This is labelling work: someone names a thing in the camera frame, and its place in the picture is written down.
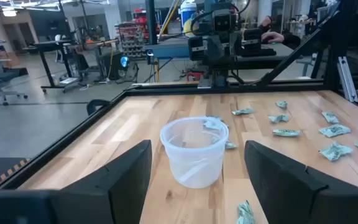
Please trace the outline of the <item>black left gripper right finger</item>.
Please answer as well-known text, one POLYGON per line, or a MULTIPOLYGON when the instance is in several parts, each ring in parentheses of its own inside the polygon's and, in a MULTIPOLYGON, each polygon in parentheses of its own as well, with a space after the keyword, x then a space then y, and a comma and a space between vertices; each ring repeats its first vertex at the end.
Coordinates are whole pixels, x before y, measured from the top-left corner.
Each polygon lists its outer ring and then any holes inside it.
POLYGON ((358 223, 358 187, 248 140, 244 160, 269 223, 358 223))

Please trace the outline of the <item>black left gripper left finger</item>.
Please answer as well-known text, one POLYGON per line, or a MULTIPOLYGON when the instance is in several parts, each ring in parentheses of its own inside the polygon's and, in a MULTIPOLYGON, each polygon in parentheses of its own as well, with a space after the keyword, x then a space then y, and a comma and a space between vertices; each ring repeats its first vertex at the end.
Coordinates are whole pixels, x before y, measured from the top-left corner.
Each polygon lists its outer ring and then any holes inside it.
POLYGON ((98 170, 63 188, 63 223, 139 223, 152 168, 143 140, 98 170))

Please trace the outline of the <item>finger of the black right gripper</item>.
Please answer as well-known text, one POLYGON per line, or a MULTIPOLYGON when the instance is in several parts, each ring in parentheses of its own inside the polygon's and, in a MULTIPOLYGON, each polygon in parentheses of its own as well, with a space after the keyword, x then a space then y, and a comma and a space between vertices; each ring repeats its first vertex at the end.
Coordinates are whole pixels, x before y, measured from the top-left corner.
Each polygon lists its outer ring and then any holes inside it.
POLYGON ((208 37, 208 59, 210 61, 219 61, 225 57, 224 46, 220 36, 211 35, 208 37))
POLYGON ((229 34, 229 56, 234 57, 242 54, 242 35, 239 32, 229 34))

